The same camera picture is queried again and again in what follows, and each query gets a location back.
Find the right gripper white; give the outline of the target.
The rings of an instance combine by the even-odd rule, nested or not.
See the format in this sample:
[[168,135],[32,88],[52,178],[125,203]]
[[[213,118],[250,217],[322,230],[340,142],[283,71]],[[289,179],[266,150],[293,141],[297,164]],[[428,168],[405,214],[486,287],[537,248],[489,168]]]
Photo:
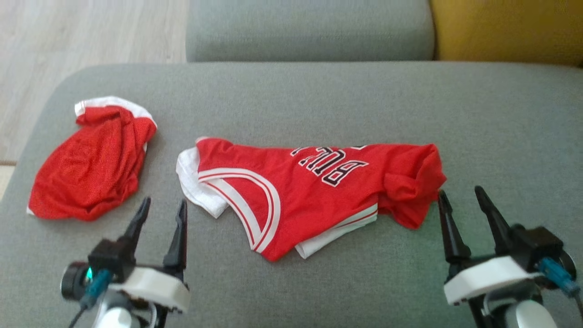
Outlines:
[[[510,226],[481,185],[475,186],[475,195],[487,217],[496,255],[508,255],[512,248]],[[444,284],[448,304],[468,305],[477,328],[543,328],[543,274],[527,272],[510,256],[463,269],[472,252],[460,236],[444,190],[439,191],[438,205],[444,256],[449,264]]]

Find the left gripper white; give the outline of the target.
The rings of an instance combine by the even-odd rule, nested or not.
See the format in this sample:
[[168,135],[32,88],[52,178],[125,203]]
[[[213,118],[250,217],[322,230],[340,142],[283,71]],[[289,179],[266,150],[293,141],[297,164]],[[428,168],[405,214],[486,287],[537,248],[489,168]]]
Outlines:
[[[151,198],[144,197],[119,238],[130,251],[137,248],[150,204]],[[88,263],[73,262],[65,268],[61,295],[80,307],[69,325],[71,328],[84,313],[94,308],[97,314],[93,328],[164,328],[170,313],[187,313],[191,293],[181,280],[187,268],[187,200],[181,200],[175,221],[173,239],[163,258],[164,269],[173,276],[156,268],[138,266],[128,278],[116,282],[113,272],[97,270]]]

